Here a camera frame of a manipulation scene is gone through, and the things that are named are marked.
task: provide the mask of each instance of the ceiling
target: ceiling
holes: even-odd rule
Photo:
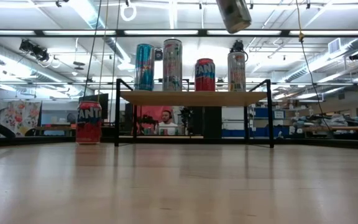
[[[99,9],[101,2],[101,18],[109,29],[224,29],[224,24],[215,1],[202,0],[203,8],[199,8],[199,0],[174,0],[170,9],[170,0],[132,0],[131,6],[136,7],[133,20],[125,21],[118,13],[119,2],[125,9],[125,1],[117,0],[70,0],[60,1],[62,7],[55,5],[55,0],[13,0],[0,1],[0,29],[90,29],[91,27],[81,16],[79,10],[90,11],[89,7],[80,5],[90,2]],[[358,1],[356,0],[311,0],[310,9],[306,9],[306,1],[299,0],[301,24],[304,29],[358,29]],[[295,0],[253,0],[250,10],[252,25],[250,29],[299,29],[298,14]],[[130,17],[132,9],[125,9],[124,15]],[[56,56],[60,66],[49,66],[47,69],[63,75],[70,80],[83,82],[85,80],[92,51],[93,38],[76,39],[62,38],[20,38],[0,37],[0,47],[21,55],[36,64],[30,55],[19,50],[22,39],[29,39],[34,44],[48,49],[50,55]],[[137,44],[151,44],[161,47],[166,37],[126,37],[117,38],[117,43],[123,51],[132,57],[135,55]],[[249,61],[246,65],[248,80],[256,78],[271,78],[278,81],[288,71],[305,62],[298,38],[267,38],[267,37],[180,37],[183,43],[183,78],[194,79],[194,64],[201,57],[212,58],[216,64],[216,76],[227,77],[227,54],[233,43],[240,39],[247,47]],[[313,58],[328,49],[328,43],[335,38],[305,38],[305,53]],[[104,82],[111,82],[114,76],[125,81],[133,80],[133,70],[120,70],[121,64],[117,59],[112,60],[112,49],[105,45],[102,38],[95,39],[93,59],[89,77],[102,73]],[[73,76],[74,61],[86,64],[83,71]],[[162,63],[156,62],[155,78],[162,78]],[[343,58],[317,69],[315,72],[322,77],[344,70]]]

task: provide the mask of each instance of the wooden floor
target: wooden floor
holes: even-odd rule
[[[358,150],[5,147],[0,223],[358,224]]]

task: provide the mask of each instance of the black metal frame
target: black metal frame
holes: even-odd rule
[[[134,91],[134,89],[132,89],[126,82],[124,82],[122,79],[118,78],[117,79],[117,83],[116,83],[116,120],[115,120],[115,133],[114,133],[114,146],[119,146],[120,143],[120,138],[119,138],[119,113],[117,111],[119,111],[119,104],[120,104],[120,97],[121,97],[121,84],[123,84],[124,86],[126,86],[128,89],[130,89],[131,91]],[[250,91],[254,91],[256,90],[258,87],[262,86],[266,84],[267,86],[267,109],[268,109],[268,130],[269,130],[269,146],[271,149],[274,148],[274,144],[275,144],[275,140],[274,140],[274,135],[273,135],[273,101],[272,101],[272,90],[271,90],[271,81],[269,79],[264,80],[263,82],[259,83],[255,88],[251,89]],[[133,137],[132,137],[132,143],[136,143],[137,141],[137,105],[134,105],[134,109],[133,109],[133,116],[134,116],[134,120],[133,120]],[[249,128],[248,128],[248,108],[245,106],[244,107],[244,131],[245,131],[245,136],[244,136],[244,140],[246,142],[246,144],[250,143],[250,139],[249,139]],[[206,144],[208,143],[214,143],[217,142],[219,140],[216,139],[203,139],[201,141],[197,140],[197,139],[190,139],[190,141],[194,141],[194,142],[205,142]]]
[[[272,100],[272,82],[269,79],[259,83],[249,91],[254,91],[266,84],[267,88],[267,113],[268,113],[268,140],[270,148],[274,148],[274,135],[273,135],[273,100]],[[249,141],[249,129],[248,129],[248,107],[244,107],[244,127],[246,128],[246,140]]]
[[[0,33],[0,37],[45,37],[45,38],[64,38],[64,37],[104,37],[104,34],[94,34],[89,33],[86,35],[47,35],[45,31],[93,31],[91,29],[0,29],[0,31],[32,31],[34,34],[3,34]],[[297,29],[246,29],[248,33],[244,34],[209,34],[208,31],[226,31],[225,29],[175,29],[175,31],[181,30],[194,30],[197,31],[195,34],[126,34],[125,31],[144,31],[147,29],[108,29],[107,32],[115,32],[115,34],[107,34],[106,37],[293,37],[298,38],[298,34],[290,33],[290,31],[297,30]],[[152,31],[168,31],[170,29],[149,29]],[[280,31],[278,34],[255,34],[258,31],[266,32],[266,31]],[[303,29],[304,37],[358,37],[358,34],[320,34],[320,35],[310,35],[307,34],[307,31],[358,31],[358,29]]]

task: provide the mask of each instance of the colorful poster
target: colorful poster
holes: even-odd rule
[[[10,129],[17,137],[37,127],[41,102],[1,101],[0,124]]]

